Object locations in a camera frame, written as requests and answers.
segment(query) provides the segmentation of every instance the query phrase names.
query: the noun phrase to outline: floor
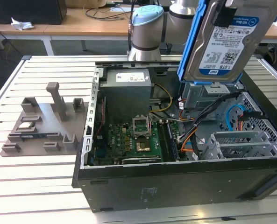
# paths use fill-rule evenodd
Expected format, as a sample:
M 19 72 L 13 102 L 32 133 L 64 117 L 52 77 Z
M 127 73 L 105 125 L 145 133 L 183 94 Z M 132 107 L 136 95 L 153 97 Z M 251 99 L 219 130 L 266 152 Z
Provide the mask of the floor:
M 42 41 L 14 40 L 13 44 L 24 55 L 47 55 Z M 52 42 L 56 55 L 124 55 L 128 49 L 128 43 L 126 41 L 87 41 L 86 45 L 88 50 L 83 51 L 80 41 Z M 182 54 L 183 49 L 184 45 L 174 45 L 171 54 Z M 9 43 L 6 43 L 4 50 L 0 51 L 0 89 L 20 59 L 21 56 L 19 53 Z M 277 70 L 277 61 L 272 66 Z

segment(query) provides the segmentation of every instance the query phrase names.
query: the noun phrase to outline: slotted metal table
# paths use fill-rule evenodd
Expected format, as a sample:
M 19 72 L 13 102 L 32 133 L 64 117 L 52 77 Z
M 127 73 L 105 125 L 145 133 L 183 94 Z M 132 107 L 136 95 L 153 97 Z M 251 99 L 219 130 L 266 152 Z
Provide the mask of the slotted metal table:
M 180 61 L 181 56 L 163 56 Z M 125 56 L 33 56 L 22 60 L 0 90 L 0 151 L 18 119 L 24 97 L 51 103 L 48 82 L 60 83 L 65 102 L 89 101 L 96 62 Z M 245 71 L 277 108 L 277 72 L 252 57 Z M 277 223 L 277 191 L 261 201 L 92 213 L 81 189 L 71 187 L 75 155 L 1 157 L 0 223 Z

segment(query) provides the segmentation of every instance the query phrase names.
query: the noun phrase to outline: blue cable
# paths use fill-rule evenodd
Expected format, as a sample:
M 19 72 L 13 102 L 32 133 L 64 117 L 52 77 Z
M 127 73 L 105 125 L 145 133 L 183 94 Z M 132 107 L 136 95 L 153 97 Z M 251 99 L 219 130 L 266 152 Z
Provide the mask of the blue cable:
M 239 105 L 239 104 L 234 104 L 234 105 L 232 105 L 232 106 L 227 110 L 227 112 L 226 112 L 226 123 L 227 123 L 227 127 L 228 127 L 228 130 L 229 130 L 229 131 L 232 131 L 232 130 L 233 130 L 233 128 L 232 128 L 232 126 L 231 126 L 231 124 L 230 124 L 230 111 L 231 111 L 235 106 L 239 107 L 239 108 L 240 108 L 241 110 L 243 110 L 243 111 L 246 110 L 245 106 Z

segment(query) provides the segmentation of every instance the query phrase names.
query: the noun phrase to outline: wooden table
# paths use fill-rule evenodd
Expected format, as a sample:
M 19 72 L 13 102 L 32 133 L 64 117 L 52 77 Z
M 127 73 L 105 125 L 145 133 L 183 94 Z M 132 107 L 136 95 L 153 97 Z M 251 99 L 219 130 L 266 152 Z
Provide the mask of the wooden table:
M 277 27 L 272 25 L 261 42 L 277 43 Z
M 96 16 L 105 17 L 120 12 L 97 13 Z M 128 18 L 120 21 L 99 21 L 87 17 L 81 8 L 69 8 L 67 16 L 61 25 L 35 24 L 34 29 L 15 30 L 11 25 L 0 25 L 0 31 L 7 39 L 41 40 L 44 42 L 47 54 L 54 55 L 52 40 L 81 40 L 82 48 L 86 50 L 85 40 L 120 41 L 128 38 Z M 277 27 L 271 26 L 262 42 L 277 43 Z

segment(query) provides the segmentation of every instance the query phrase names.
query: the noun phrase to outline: hard drive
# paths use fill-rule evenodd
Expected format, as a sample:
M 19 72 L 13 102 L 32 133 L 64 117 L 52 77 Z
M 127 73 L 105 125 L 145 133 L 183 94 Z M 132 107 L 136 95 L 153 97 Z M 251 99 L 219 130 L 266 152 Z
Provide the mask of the hard drive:
M 233 83 L 277 18 L 277 0 L 201 0 L 178 74 Z

